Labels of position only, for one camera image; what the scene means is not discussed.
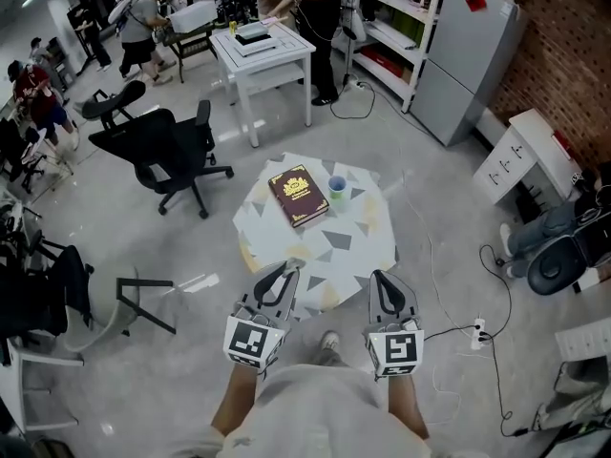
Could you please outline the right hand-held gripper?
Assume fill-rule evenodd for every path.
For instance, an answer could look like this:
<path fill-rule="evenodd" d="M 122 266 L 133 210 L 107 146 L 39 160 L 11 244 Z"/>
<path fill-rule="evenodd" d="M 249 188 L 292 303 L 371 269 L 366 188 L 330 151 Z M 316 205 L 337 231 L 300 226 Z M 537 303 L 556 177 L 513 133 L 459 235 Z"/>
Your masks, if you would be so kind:
<path fill-rule="evenodd" d="M 369 325 L 365 347 L 376 380 L 411 375 L 421 364 L 424 331 L 420 327 L 415 291 L 387 271 L 369 278 Z"/>

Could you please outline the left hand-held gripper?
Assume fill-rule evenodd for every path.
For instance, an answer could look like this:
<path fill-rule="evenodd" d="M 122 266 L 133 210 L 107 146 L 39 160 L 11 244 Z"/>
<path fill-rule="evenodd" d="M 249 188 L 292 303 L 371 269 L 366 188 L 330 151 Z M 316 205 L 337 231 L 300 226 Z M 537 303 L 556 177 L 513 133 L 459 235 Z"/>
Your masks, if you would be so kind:
<path fill-rule="evenodd" d="M 299 267 L 285 262 L 257 271 L 251 289 L 238 299 L 227 318 L 223 352 L 233 363 L 266 371 L 276 362 L 290 331 L 287 320 L 301 274 Z"/>

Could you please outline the person's right forearm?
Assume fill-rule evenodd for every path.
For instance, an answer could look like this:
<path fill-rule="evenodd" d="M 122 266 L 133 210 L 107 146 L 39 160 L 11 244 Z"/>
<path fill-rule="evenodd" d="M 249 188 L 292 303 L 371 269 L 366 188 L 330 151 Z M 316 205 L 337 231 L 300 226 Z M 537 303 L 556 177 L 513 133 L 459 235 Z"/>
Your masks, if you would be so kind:
<path fill-rule="evenodd" d="M 419 410 L 415 385 L 411 375 L 389 378 L 389 413 L 422 440 L 430 437 Z"/>

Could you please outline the person's left forearm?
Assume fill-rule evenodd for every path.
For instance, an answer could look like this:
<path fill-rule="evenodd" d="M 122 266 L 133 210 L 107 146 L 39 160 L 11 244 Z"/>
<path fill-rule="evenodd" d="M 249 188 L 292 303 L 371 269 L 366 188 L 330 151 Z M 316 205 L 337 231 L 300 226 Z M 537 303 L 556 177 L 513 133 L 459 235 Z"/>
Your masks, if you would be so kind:
<path fill-rule="evenodd" d="M 257 390 L 259 370 L 235 364 L 211 426 L 223 437 L 240 427 L 252 409 Z"/>

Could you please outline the white tablecloth grey triangles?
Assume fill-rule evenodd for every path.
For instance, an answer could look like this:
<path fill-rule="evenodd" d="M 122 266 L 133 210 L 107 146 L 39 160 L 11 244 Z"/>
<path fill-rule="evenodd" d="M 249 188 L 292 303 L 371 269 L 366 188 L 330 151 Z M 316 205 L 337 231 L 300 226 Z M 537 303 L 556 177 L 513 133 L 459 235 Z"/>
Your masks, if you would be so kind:
<path fill-rule="evenodd" d="M 268 181 L 303 164 L 329 202 L 328 211 L 293 228 Z M 342 176 L 348 186 L 331 199 L 327 182 Z M 370 274 L 398 261 L 388 202 L 377 173 L 333 160 L 283 153 L 269 159 L 233 222 L 259 264 L 298 258 L 301 270 L 293 316 L 299 320 L 327 312 L 366 288 Z"/>

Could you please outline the maroon book gold print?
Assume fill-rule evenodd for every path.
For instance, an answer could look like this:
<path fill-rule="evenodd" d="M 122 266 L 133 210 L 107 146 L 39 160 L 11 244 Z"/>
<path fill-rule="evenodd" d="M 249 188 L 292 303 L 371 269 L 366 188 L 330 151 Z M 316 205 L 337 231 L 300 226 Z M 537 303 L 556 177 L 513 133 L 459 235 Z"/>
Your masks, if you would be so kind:
<path fill-rule="evenodd" d="M 268 181 L 291 227 L 297 228 L 325 214 L 329 202 L 303 164 L 299 164 Z"/>

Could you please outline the grey chair black legs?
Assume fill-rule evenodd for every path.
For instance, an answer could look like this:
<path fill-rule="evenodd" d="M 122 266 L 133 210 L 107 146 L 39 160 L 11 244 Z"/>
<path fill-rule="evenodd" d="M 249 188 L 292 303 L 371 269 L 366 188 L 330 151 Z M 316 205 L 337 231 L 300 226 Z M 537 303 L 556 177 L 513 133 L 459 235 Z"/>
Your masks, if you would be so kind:
<path fill-rule="evenodd" d="M 176 328 L 154 316 L 140 305 L 143 288 L 173 288 L 172 281 L 142 278 L 130 264 L 105 264 L 89 278 L 88 299 L 91 317 L 86 319 L 67 306 L 67 331 L 61 341 L 65 348 L 80 354 L 118 336 L 129 336 L 130 326 L 139 318 L 175 335 Z"/>

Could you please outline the white drawer cabinet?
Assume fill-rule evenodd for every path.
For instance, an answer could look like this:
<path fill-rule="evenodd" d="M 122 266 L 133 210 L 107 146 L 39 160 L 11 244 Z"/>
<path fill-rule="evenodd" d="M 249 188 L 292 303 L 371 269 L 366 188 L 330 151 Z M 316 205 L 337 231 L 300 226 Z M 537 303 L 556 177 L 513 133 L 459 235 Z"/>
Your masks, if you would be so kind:
<path fill-rule="evenodd" d="M 581 168 L 555 138 L 552 127 L 535 109 L 509 122 L 510 127 L 475 172 L 475 184 L 496 204 L 537 166 L 559 196 L 569 198 L 573 177 Z"/>

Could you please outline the black chair draped with clothes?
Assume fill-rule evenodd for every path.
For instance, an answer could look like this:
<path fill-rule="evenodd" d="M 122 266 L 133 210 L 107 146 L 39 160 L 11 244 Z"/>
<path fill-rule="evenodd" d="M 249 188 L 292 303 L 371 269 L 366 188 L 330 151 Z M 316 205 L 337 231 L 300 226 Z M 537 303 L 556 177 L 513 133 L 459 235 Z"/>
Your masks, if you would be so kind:
<path fill-rule="evenodd" d="M 73 245 L 63 249 L 53 265 L 27 274 L 14 262 L 0 262 L 0 343 L 33 330 L 54 336 L 68 329 L 66 309 L 92 321 L 89 278 L 92 266 L 82 261 Z"/>

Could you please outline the white desk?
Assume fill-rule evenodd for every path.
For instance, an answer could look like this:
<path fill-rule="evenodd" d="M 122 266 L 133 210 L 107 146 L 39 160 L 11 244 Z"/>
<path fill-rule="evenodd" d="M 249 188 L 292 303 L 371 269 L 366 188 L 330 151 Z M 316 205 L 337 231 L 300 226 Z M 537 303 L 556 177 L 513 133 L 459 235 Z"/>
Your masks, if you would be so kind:
<path fill-rule="evenodd" d="M 25 397 L 37 393 L 50 395 L 52 391 L 49 388 L 25 388 L 24 363 L 83 367 L 84 361 L 78 358 L 62 358 L 32 351 L 18 343 L 15 338 L 7 339 L 6 343 L 8 363 L 5 364 L 4 357 L 0 358 L 0 400 L 9 412 L 17 429 L 26 434 L 77 426 L 79 421 L 70 412 L 67 412 L 65 418 L 55 422 L 35 423 L 28 421 Z"/>

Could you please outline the grey refrigerator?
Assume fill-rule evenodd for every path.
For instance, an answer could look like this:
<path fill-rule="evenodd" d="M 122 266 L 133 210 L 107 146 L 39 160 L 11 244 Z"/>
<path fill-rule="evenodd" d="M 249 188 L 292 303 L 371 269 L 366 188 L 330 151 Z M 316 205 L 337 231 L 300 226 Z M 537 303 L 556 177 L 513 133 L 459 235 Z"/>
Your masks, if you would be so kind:
<path fill-rule="evenodd" d="M 527 23 L 513 0 L 443 0 L 411 114 L 443 145 L 464 140 L 491 102 Z"/>

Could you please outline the white shelving unit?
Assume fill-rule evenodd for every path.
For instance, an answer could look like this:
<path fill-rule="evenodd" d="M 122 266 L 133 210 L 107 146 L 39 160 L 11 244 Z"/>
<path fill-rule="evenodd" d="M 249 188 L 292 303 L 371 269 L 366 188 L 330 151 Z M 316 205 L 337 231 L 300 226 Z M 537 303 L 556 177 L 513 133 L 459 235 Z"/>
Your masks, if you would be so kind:
<path fill-rule="evenodd" d="M 441 2 L 442 0 L 342 0 L 340 34 L 333 38 L 332 46 L 344 55 L 346 72 L 351 73 L 352 67 L 357 64 L 371 73 L 399 97 L 401 111 L 405 113 L 411 105 L 419 75 L 427 59 Z M 394 10 L 400 10 L 425 25 L 419 46 L 391 26 Z M 363 47 L 377 43 L 391 48 L 412 63 L 409 82 L 403 81 L 360 54 Z"/>

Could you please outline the black saddle stool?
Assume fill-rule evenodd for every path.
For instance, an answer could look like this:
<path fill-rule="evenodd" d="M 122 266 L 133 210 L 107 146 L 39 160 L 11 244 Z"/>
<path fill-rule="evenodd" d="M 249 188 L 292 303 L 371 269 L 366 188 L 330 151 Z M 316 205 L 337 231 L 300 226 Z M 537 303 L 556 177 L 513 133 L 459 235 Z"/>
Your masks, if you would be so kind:
<path fill-rule="evenodd" d="M 125 108 L 144 96 L 146 84 L 140 80 L 128 82 L 118 94 L 106 94 L 97 90 L 89 99 L 81 104 L 80 114 L 89 121 L 99 120 L 106 131 L 115 127 L 115 113 L 128 120 L 133 117 Z"/>

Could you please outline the green storage boxes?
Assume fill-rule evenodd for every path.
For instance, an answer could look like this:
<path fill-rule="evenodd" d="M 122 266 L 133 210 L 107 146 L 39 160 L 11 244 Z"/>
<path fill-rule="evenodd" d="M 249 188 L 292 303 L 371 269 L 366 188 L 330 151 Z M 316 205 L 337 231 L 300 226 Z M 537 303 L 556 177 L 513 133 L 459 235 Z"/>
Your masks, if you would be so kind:
<path fill-rule="evenodd" d="M 421 44 L 422 35 L 425 25 L 419 20 L 403 13 L 400 10 L 394 10 L 391 20 L 391 26 L 411 39 L 416 46 Z"/>

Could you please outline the large white box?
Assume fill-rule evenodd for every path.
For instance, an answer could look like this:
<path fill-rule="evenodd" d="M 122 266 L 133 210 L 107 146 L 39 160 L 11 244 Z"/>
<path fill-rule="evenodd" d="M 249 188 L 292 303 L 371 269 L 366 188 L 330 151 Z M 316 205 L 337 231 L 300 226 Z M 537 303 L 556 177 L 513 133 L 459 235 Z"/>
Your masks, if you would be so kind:
<path fill-rule="evenodd" d="M 196 2 L 169 16 L 175 33 L 189 33 L 212 23 L 216 18 L 217 9 L 213 1 Z"/>

